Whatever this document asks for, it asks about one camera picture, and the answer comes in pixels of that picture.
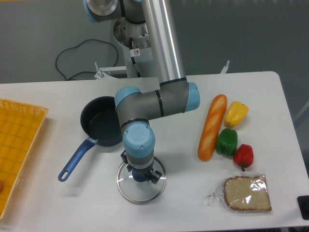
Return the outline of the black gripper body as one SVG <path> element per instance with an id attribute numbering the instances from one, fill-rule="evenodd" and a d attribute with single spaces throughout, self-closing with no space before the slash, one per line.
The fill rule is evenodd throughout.
<path id="1" fill-rule="evenodd" d="M 143 169 L 137 169 L 128 164 L 126 168 L 128 172 L 132 172 L 133 179 L 152 179 L 153 164 L 150 164 Z"/>

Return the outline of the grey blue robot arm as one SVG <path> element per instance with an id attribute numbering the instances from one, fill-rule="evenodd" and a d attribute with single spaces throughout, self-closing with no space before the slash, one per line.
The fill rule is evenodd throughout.
<path id="1" fill-rule="evenodd" d="M 114 100 L 125 148 L 122 159 L 128 171 L 137 182 L 156 183 L 162 174 L 153 170 L 155 135 L 149 121 L 192 111 L 200 104 L 197 85 L 187 81 L 182 65 L 170 3 L 85 0 L 83 4 L 88 18 L 95 22 L 124 17 L 133 24 L 146 24 L 160 88 L 143 93 L 137 87 L 125 87 Z"/>

